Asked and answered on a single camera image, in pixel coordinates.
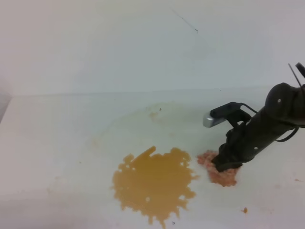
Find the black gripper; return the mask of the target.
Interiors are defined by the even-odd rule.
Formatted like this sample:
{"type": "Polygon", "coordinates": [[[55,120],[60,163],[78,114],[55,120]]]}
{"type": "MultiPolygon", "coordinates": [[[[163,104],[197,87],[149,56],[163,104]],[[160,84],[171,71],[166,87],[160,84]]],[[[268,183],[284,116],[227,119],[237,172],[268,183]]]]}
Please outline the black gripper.
{"type": "Polygon", "coordinates": [[[293,125],[269,116],[266,111],[259,111],[248,124],[242,124],[227,134],[226,143],[219,147],[219,154],[211,162],[218,172],[237,169],[276,141],[293,125]]]}

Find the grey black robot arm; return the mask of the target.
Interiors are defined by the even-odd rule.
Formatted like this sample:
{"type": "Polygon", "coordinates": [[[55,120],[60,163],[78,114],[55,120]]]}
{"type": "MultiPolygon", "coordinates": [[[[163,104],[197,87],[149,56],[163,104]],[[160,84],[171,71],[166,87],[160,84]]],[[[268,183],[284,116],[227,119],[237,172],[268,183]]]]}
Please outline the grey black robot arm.
{"type": "Polygon", "coordinates": [[[232,129],[226,142],[212,160],[217,171],[239,168],[274,141],[284,142],[305,126],[305,92],[286,83],[274,86],[264,107],[254,116],[241,109],[242,103],[230,102],[210,111],[211,126],[228,121],[232,129]]]}

